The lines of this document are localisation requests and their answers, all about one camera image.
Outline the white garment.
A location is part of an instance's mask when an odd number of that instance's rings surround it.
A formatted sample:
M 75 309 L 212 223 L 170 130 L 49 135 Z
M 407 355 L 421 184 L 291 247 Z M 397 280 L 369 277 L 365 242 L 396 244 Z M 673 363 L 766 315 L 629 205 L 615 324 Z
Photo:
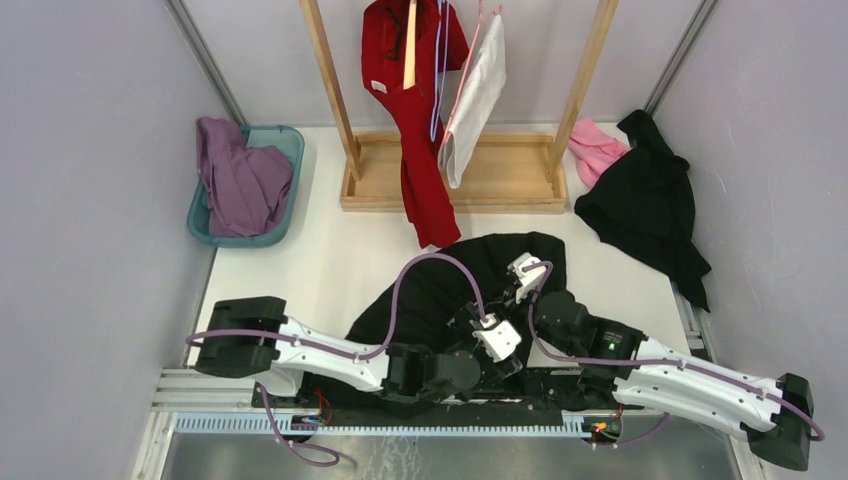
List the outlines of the white garment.
M 507 80 L 505 25 L 492 15 L 474 42 L 470 66 L 463 71 L 461 88 L 438 153 L 440 170 L 450 188 L 460 187 Z

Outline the wooden hanger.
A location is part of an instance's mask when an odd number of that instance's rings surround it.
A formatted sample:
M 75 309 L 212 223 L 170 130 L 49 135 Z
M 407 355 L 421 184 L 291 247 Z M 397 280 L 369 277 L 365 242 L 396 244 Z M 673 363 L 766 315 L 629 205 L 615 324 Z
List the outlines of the wooden hanger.
M 407 15 L 404 70 L 402 88 L 409 90 L 416 84 L 416 28 L 418 1 L 410 0 Z

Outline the red skirt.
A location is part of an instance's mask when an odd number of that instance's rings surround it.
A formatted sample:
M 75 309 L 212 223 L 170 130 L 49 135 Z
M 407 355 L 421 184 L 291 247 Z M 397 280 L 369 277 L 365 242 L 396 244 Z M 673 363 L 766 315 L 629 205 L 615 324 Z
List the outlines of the red skirt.
M 374 1 L 363 13 L 361 75 L 364 88 L 392 117 L 401 139 L 401 192 L 408 221 L 419 246 L 447 247 L 460 238 L 437 155 L 444 135 L 442 120 L 435 142 L 429 140 L 433 101 L 433 39 L 436 1 L 419 1 L 416 28 L 416 84 L 402 88 L 408 1 Z M 469 44 L 455 9 L 449 12 L 448 71 L 461 69 Z

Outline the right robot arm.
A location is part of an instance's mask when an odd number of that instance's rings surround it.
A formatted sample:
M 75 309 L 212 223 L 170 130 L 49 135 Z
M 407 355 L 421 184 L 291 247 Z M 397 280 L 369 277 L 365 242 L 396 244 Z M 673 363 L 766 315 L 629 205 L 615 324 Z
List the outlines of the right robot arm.
M 535 298 L 528 323 L 543 353 L 577 363 L 580 400 L 655 409 L 747 442 L 763 461 L 809 468 L 824 435 L 813 420 L 809 381 L 734 371 L 663 344 L 624 323 L 595 316 L 567 290 Z

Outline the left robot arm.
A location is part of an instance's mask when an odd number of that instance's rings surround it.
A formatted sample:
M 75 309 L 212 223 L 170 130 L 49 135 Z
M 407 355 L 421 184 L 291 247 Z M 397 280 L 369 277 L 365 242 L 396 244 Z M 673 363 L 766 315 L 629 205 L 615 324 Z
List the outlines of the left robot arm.
M 521 372 L 522 337 L 495 313 L 472 303 L 450 319 L 444 348 L 392 341 L 387 345 L 334 338 L 285 314 L 276 297 L 218 303 L 209 328 L 188 337 L 198 348 L 195 369 L 221 378 L 251 378 L 291 406 L 307 404 L 314 378 L 339 381 L 396 403 L 468 398 Z

